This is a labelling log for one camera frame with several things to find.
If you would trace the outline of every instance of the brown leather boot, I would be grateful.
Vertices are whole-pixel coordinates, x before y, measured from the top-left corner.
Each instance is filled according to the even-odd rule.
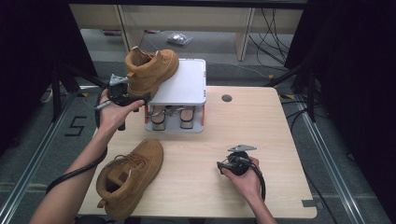
[[[178,57],[170,49],[151,54],[133,47],[125,58],[125,64],[129,78],[128,95],[139,97],[150,93],[152,99],[160,84],[177,71]]]
[[[137,207],[143,192],[163,166],[163,146],[156,139],[142,141],[130,154],[117,156],[96,181],[102,197],[98,207],[115,220],[124,220]]]

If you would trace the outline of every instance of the round hole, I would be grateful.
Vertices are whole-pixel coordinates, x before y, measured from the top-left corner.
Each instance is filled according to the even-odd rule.
[[[224,102],[231,102],[231,100],[233,99],[233,97],[231,95],[223,95],[221,96],[221,100],[223,100]]]

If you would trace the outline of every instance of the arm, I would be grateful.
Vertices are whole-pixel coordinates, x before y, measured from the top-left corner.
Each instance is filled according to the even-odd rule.
[[[107,100],[106,96],[107,90],[104,90],[101,103]],[[124,107],[110,104],[103,108],[99,129],[65,173],[77,170],[99,158],[128,114],[142,106],[143,103],[144,101],[136,101]],[[94,172],[95,168],[55,186],[37,207],[30,223],[73,223],[91,184]]]
[[[256,158],[249,158],[257,167],[259,167],[259,161]],[[233,182],[238,192],[247,201],[257,219],[257,223],[276,223],[271,212],[268,210],[267,205],[262,200],[262,186],[260,184],[260,180],[251,168],[240,176],[234,175],[231,171],[225,168],[222,168],[221,171],[231,180],[231,182]]]

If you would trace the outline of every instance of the black wall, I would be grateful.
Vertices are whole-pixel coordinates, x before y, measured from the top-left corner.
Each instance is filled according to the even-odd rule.
[[[396,223],[396,6],[346,1],[335,22],[326,57],[316,62],[321,98]]]
[[[67,4],[0,1],[0,43],[1,156],[39,106],[58,63],[96,71]]]

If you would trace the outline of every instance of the finger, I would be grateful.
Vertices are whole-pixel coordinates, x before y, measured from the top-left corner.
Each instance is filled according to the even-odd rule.
[[[137,108],[139,108],[140,106],[142,106],[144,103],[145,103],[144,100],[138,100],[138,101],[135,101],[125,107],[127,108],[128,112],[132,112],[132,111],[136,110]]]
[[[100,98],[101,98],[101,99],[100,99],[100,103],[102,103],[102,102],[108,100],[107,93],[108,93],[108,89],[104,89],[104,90],[102,91],[101,97],[100,97]]]
[[[221,172],[227,176],[229,179],[233,179],[235,177],[235,175],[233,174],[233,172],[231,172],[229,169],[226,168],[221,168]]]
[[[256,158],[254,158],[254,157],[251,157],[251,156],[249,156],[248,157],[250,160],[251,160],[251,162],[253,162],[256,166],[259,166],[259,160],[258,159],[256,159]]]

